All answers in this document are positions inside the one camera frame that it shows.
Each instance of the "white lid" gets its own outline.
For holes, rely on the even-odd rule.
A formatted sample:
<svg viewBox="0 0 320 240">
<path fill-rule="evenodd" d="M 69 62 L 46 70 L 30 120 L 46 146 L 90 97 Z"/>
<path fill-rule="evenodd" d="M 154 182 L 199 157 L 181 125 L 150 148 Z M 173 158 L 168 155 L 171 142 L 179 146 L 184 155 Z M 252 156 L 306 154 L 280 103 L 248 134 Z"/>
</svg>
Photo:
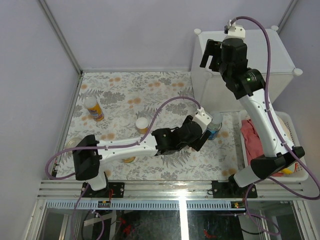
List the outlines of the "white lid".
<svg viewBox="0 0 320 240">
<path fill-rule="evenodd" d="M 272 29 L 266 29 L 271 45 L 271 73 L 292 73 L 295 68 L 279 35 Z M 222 42 L 227 35 L 223 31 L 203 31 L 199 34 L 202 53 L 206 49 L 208 39 Z M 260 29 L 246 30 L 248 68 L 258 69 L 262 74 L 267 72 L 267 43 Z"/>
<path fill-rule="evenodd" d="M 135 121 L 135 126 L 138 129 L 146 129 L 149 125 L 148 120 L 145 117 L 139 117 L 136 121 Z"/>
<path fill-rule="evenodd" d="M 89 96 L 87 97 L 85 100 L 84 100 L 84 106 L 87 108 L 87 109 L 91 109 L 93 108 L 94 106 L 97 105 L 97 99 L 94 97 L 94 96 Z"/>
<path fill-rule="evenodd" d="M 210 112 L 210 115 L 212 116 L 212 121 L 211 122 L 213 124 L 220 124 L 224 120 L 224 116 L 218 111 Z"/>
</svg>

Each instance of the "orange label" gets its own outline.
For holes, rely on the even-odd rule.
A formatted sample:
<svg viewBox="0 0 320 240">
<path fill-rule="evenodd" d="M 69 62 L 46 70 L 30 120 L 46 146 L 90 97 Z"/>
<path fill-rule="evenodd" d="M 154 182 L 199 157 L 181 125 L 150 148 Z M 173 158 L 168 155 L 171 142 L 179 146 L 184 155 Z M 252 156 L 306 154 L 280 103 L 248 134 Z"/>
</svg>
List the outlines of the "orange label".
<svg viewBox="0 0 320 240">
<path fill-rule="evenodd" d="M 92 118 L 97 122 L 105 118 L 105 115 L 98 103 L 94 107 L 88 108 L 88 111 L 91 114 Z"/>
</svg>

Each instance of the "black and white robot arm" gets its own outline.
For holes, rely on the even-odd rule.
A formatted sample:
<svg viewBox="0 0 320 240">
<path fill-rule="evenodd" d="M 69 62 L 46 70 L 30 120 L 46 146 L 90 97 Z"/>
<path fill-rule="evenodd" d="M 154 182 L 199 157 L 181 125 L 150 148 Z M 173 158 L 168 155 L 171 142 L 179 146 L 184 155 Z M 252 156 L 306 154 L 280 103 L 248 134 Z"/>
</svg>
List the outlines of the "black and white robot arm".
<svg viewBox="0 0 320 240">
<path fill-rule="evenodd" d="M 249 114 L 261 140 L 264 155 L 251 160 L 249 166 L 229 178 L 243 188 L 258 180 L 266 179 L 295 162 L 282 145 L 267 111 L 271 112 L 277 128 L 296 156 L 301 158 L 305 152 L 302 147 L 294 146 L 286 136 L 270 100 L 267 110 L 265 80 L 257 69 L 248 68 L 247 45 L 244 43 L 246 33 L 243 27 L 235 23 L 231 25 L 229 21 L 225 26 L 225 33 L 227 36 L 223 42 L 211 39 L 207 41 L 200 67 L 221 74 L 226 87 L 233 92 Z"/>
<path fill-rule="evenodd" d="M 105 171 L 111 161 L 133 156 L 168 155 L 187 146 L 199 151 L 211 134 L 207 130 L 211 120 L 211 116 L 201 107 L 195 116 L 187 116 L 181 127 L 156 129 L 142 141 L 140 137 L 117 141 L 97 141 L 94 135 L 88 135 L 77 147 L 107 147 L 73 151 L 75 179 L 87 181 L 92 190 L 99 191 L 107 187 Z"/>
</svg>

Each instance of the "white knob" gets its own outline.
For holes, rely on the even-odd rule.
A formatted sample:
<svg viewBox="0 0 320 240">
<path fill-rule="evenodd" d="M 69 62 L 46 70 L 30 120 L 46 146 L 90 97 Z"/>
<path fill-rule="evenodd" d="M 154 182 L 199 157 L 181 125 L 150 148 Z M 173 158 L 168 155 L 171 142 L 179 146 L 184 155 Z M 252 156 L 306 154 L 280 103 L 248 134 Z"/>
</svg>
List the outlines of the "white knob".
<svg viewBox="0 0 320 240">
<path fill-rule="evenodd" d="M 200 30 L 199 28 L 196 28 L 196 29 L 194 30 L 194 33 L 197 34 L 197 35 L 199 35 L 199 34 L 201 33 L 201 30 Z"/>
<path fill-rule="evenodd" d="M 304 71 L 302 71 L 300 68 L 293 69 L 292 73 L 295 76 L 300 76 Z"/>
<path fill-rule="evenodd" d="M 278 31 L 278 30 L 279 30 L 279 27 L 278 27 L 278 26 L 273 25 L 273 26 L 271 26 L 271 29 L 272 29 L 272 30 L 274 30 L 274 31 Z"/>
<path fill-rule="evenodd" d="M 204 74 L 203 74 L 203 78 L 204 80 L 209 80 L 210 78 L 212 78 L 212 73 L 206 71 Z"/>
</svg>

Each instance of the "table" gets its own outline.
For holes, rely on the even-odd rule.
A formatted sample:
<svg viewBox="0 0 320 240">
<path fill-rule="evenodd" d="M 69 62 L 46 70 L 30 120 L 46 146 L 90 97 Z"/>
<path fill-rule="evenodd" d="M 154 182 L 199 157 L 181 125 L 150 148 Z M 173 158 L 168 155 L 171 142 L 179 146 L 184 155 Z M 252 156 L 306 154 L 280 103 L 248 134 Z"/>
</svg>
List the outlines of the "table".
<svg viewBox="0 0 320 240">
<path fill-rule="evenodd" d="M 104 112 L 100 122 L 95 122 L 84 107 L 84 100 L 90 96 L 97 98 Z M 145 117 L 151 122 L 157 108 L 177 96 L 194 96 L 190 72 L 85 73 L 66 143 L 90 134 L 97 140 L 142 136 L 135 128 L 136 119 Z M 159 114 L 152 129 L 180 127 L 186 116 L 195 112 L 193 102 L 175 100 Z M 105 173 L 110 180 L 226 180 L 244 167 L 244 160 L 238 113 L 225 112 L 223 118 L 218 137 L 208 140 L 199 152 L 187 148 L 172 155 L 137 157 L 131 163 L 116 160 Z M 73 173 L 71 154 L 62 157 L 56 168 L 57 177 Z"/>
</svg>

